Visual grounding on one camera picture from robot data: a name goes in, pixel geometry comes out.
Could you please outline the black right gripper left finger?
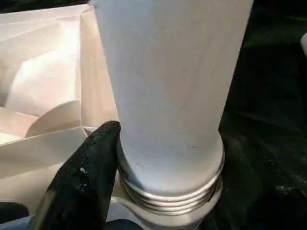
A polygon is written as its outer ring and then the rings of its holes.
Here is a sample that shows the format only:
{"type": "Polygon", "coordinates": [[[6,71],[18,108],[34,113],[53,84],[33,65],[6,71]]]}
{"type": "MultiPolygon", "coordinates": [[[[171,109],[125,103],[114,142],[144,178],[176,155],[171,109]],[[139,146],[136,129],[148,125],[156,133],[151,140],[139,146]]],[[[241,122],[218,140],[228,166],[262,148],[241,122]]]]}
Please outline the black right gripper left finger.
{"type": "Polygon", "coordinates": [[[118,121],[107,121],[89,135],[58,169],[30,230],[102,230],[118,169],[118,121]]]}

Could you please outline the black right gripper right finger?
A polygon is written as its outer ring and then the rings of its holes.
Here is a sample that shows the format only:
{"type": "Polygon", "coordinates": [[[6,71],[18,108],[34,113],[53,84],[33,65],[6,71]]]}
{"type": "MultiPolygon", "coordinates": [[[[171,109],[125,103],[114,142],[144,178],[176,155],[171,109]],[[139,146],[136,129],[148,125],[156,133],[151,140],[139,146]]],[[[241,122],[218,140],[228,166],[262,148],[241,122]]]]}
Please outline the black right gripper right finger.
{"type": "Polygon", "coordinates": [[[222,195],[206,230],[304,230],[307,227],[307,135],[225,114],[222,195]]]}

